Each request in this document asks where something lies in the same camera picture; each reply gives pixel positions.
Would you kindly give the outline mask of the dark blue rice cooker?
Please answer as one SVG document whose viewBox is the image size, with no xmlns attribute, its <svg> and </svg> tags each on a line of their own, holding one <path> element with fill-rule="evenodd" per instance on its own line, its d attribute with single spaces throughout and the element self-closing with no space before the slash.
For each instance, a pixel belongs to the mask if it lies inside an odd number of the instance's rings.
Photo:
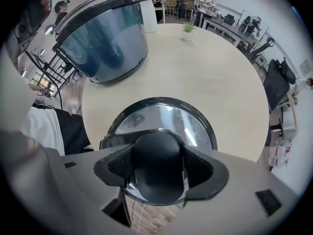
<svg viewBox="0 0 313 235">
<path fill-rule="evenodd" d="M 94 83 L 136 70 L 148 55 L 140 4 L 147 0 L 88 0 L 55 27 L 53 51 Z"/>
</svg>

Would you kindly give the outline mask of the small potted plant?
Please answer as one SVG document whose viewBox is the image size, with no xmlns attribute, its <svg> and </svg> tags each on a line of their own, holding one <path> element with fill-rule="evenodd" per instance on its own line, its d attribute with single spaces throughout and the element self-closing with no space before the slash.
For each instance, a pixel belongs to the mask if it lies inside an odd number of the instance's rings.
<svg viewBox="0 0 313 235">
<path fill-rule="evenodd" d="M 184 41 L 190 41 L 194 30 L 195 30 L 195 26 L 194 25 L 189 24 L 189 23 L 185 23 L 183 25 L 183 28 L 182 28 L 181 38 Z"/>
</svg>

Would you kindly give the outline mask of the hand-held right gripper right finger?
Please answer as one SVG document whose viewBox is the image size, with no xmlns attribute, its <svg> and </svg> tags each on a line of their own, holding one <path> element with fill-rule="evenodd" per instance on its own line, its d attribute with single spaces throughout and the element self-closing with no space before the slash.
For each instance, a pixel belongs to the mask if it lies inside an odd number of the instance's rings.
<svg viewBox="0 0 313 235">
<path fill-rule="evenodd" d="M 218 151 L 185 146 L 193 180 L 183 210 L 168 235 L 268 235 L 295 206 L 298 196 L 259 164 Z"/>
</svg>

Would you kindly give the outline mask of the white vase with flowers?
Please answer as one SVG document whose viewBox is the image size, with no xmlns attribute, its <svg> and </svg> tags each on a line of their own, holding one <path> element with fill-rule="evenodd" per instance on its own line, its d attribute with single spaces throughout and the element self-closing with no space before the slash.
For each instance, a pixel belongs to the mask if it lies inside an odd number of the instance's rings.
<svg viewBox="0 0 313 235">
<path fill-rule="evenodd" d="M 152 0 L 142 1 L 140 2 L 140 7 L 146 33 L 156 32 L 157 19 L 153 1 Z"/>
</svg>

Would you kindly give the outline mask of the black silver pressure cooker lid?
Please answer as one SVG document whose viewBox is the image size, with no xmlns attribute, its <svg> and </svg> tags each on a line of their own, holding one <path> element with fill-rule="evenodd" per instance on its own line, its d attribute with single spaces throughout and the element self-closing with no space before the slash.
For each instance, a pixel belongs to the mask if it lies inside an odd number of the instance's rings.
<svg viewBox="0 0 313 235">
<path fill-rule="evenodd" d="M 154 130 L 172 134 L 201 150 L 218 148 L 213 128 L 205 116 L 190 104 L 169 97 L 147 98 L 129 106 L 114 120 L 100 148 L 132 144 L 141 136 L 140 132 Z M 157 159 L 157 171 L 145 180 L 137 176 L 137 169 L 131 169 L 126 177 L 126 195 L 154 206 L 182 202 L 185 188 L 170 175 L 173 163 L 162 162 L 156 149 L 148 150 L 145 155 Z"/>
</svg>

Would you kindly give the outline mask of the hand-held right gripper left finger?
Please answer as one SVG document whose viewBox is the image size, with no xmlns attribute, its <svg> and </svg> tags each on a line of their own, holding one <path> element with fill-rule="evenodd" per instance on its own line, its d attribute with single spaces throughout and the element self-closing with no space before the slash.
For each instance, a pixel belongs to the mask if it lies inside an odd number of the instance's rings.
<svg viewBox="0 0 313 235">
<path fill-rule="evenodd" d="M 2 133 L 2 168 L 27 213 L 54 235 L 133 235 L 124 181 L 108 163 L 127 146 L 61 156 L 19 132 Z"/>
</svg>

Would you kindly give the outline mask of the person's white shirt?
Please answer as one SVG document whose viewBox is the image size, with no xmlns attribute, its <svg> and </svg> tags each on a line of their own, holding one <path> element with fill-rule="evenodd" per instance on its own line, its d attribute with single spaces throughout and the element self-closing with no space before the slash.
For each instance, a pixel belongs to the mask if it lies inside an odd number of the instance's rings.
<svg viewBox="0 0 313 235">
<path fill-rule="evenodd" d="M 24 119 L 21 132 L 35 139 L 43 147 L 53 148 L 61 156 L 65 155 L 64 142 L 55 110 L 31 107 Z"/>
</svg>

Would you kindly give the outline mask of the red white cartons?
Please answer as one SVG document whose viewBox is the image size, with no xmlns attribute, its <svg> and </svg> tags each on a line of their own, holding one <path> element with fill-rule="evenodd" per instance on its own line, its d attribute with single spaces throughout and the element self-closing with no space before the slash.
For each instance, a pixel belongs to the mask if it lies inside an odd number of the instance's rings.
<svg viewBox="0 0 313 235">
<path fill-rule="evenodd" d="M 282 167 L 288 164 L 291 153 L 292 141 L 285 140 L 277 146 L 269 149 L 268 164 L 270 167 Z"/>
</svg>

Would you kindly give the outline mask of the round beige table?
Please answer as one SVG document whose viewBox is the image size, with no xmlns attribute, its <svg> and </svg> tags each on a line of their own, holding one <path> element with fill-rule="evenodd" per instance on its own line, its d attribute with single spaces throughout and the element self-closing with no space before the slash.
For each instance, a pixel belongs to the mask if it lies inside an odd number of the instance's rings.
<svg viewBox="0 0 313 235">
<path fill-rule="evenodd" d="M 211 124 L 218 150 L 256 162 L 265 146 L 269 109 L 263 83 L 244 55 L 222 37 L 182 25 L 159 24 L 147 34 L 149 53 L 134 73 L 113 84 L 87 80 L 82 113 L 93 148 L 128 106 L 151 97 L 171 97 L 199 110 Z"/>
</svg>

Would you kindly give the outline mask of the black office chair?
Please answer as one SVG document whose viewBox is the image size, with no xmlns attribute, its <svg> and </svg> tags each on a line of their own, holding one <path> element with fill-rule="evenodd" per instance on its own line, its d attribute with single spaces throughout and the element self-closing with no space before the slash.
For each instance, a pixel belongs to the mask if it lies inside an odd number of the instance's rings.
<svg viewBox="0 0 313 235">
<path fill-rule="evenodd" d="M 265 81 L 263 83 L 268 99 L 269 112 L 271 113 L 294 85 L 296 76 L 290 69 L 284 58 L 281 63 L 278 60 L 271 60 Z"/>
</svg>

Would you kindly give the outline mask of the white desk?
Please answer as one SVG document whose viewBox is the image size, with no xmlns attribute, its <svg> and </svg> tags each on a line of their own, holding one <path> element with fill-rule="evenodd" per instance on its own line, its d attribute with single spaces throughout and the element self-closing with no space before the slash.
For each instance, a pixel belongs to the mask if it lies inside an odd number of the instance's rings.
<svg viewBox="0 0 313 235">
<path fill-rule="evenodd" d="M 237 47 L 240 42 L 246 42 L 250 46 L 252 46 L 252 49 L 250 51 L 253 51 L 260 47 L 259 41 L 256 40 L 255 37 L 252 37 L 251 35 L 246 35 L 242 33 L 239 30 L 239 27 L 229 25 L 223 21 L 223 19 L 218 18 L 205 18 L 203 20 L 203 29 L 209 30 L 210 28 L 214 28 L 214 32 L 218 35 L 220 35 L 223 38 L 230 37 L 232 39 L 232 44 Z"/>
</svg>

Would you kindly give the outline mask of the person's black trousers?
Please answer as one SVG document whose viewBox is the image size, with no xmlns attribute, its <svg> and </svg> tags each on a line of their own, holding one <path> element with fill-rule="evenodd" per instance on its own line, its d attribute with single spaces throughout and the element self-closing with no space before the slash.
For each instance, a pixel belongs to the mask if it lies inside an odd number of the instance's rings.
<svg viewBox="0 0 313 235">
<path fill-rule="evenodd" d="M 93 151 L 93 148 L 88 148 L 90 141 L 86 134 L 83 118 L 60 109 L 55 109 L 54 111 L 60 125 L 65 155 Z"/>
</svg>

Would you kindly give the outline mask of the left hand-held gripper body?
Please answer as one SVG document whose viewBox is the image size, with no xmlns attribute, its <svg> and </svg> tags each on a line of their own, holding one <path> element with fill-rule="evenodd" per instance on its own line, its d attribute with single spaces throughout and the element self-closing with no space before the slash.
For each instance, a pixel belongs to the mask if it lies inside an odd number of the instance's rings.
<svg viewBox="0 0 313 235">
<path fill-rule="evenodd" d="M 13 62 L 27 50 L 51 9 L 52 6 L 29 6 L 17 16 L 9 32 L 9 55 Z"/>
</svg>

